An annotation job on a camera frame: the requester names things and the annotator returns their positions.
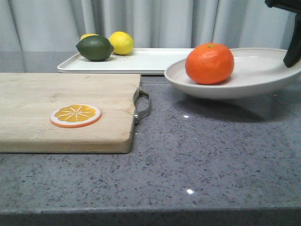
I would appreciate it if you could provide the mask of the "black gripper finger at plate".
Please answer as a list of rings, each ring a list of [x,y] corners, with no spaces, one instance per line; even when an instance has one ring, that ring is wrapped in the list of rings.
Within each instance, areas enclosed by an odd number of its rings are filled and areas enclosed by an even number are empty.
[[[301,59],[301,14],[295,17],[294,31],[292,40],[283,59],[286,67],[294,66]]]

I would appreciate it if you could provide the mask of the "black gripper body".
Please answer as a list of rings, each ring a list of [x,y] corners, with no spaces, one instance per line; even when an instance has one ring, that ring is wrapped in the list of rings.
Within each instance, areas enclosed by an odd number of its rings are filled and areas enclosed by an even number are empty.
[[[301,12],[301,0],[265,0],[265,4],[269,7],[276,7],[294,13]]]

